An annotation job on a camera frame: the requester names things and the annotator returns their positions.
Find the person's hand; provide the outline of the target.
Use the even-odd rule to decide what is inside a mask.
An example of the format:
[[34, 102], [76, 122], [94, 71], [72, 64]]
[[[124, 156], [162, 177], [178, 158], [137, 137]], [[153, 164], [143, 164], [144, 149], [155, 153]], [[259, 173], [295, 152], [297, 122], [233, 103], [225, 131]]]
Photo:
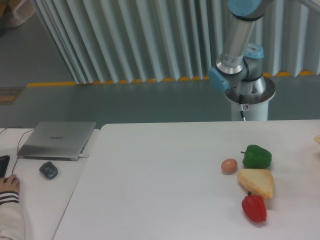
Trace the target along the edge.
[[0, 179], [0, 192], [14, 192], [17, 194], [20, 192], [20, 179], [16, 174]]

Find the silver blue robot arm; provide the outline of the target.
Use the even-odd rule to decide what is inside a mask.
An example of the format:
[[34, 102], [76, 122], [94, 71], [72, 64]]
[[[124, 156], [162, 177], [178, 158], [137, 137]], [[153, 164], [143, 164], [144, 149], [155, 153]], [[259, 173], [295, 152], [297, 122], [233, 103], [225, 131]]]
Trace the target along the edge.
[[[318, 0], [229, 0], [231, 23], [222, 53], [208, 72], [220, 91], [253, 78], [249, 59], [266, 57], [263, 72], [298, 75], [320, 72], [320, 2]], [[255, 22], [264, 19], [264, 48], [245, 51]]]

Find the cream sleeved forearm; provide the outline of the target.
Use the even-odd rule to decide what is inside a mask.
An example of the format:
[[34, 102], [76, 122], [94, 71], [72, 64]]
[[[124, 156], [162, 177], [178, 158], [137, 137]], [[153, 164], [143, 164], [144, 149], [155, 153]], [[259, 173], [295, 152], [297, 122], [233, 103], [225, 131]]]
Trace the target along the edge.
[[24, 210], [19, 194], [14, 191], [0, 193], [0, 239], [25, 239]]

